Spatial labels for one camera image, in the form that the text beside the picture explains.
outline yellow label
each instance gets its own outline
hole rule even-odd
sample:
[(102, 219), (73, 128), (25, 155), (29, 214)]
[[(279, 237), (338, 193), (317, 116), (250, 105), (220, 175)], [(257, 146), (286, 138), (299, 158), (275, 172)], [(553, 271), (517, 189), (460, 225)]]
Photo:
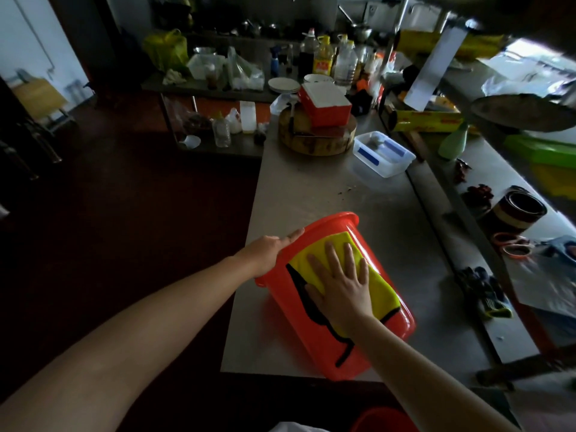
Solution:
[(332, 69), (332, 59), (314, 59), (312, 72), (314, 74), (330, 75)]

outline red and white box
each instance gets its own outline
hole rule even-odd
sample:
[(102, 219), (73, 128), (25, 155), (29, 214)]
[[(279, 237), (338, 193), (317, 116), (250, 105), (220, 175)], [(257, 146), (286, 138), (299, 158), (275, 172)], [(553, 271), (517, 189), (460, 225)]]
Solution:
[(310, 117), (312, 127), (348, 124), (352, 104), (331, 82), (305, 83), (298, 91), (302, 106)]

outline green tray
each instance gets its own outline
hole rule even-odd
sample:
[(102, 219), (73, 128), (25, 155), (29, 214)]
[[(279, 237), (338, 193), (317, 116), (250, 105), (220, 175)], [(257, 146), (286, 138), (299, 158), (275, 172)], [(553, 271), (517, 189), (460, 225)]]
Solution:
[(504, 146), (534, 164), (576, 168), (576, 145), (526, 135), (509, 135)]

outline yellow plastic bag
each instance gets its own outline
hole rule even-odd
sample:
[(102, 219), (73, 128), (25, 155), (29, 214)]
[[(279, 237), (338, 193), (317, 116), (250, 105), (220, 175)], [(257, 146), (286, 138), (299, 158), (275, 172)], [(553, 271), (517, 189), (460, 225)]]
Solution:
[(177, 28), (147, 36), (142, 48), (154, 66), (163, 72), (170, 68), (182, 71), (188, 63), (188, 43)]

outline floor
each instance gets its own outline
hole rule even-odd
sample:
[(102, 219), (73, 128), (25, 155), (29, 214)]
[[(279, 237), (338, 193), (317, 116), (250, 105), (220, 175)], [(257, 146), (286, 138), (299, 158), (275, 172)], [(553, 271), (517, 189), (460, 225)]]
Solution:
[[(246, 238), (258, 160), (178, 151), (151, 94), (115, 110), (85, 103), (73, 115), (77, 125), (54, 145), (63, 162), (0, 188), (11, 210), (0, 227), (0, 400), (120, 310)], [(220, 373), (231, 309), (232, 299), (120, 430), (266, 431), (297, 421), (337, 432), (369, 406), (395, 405), (381, 384)]]

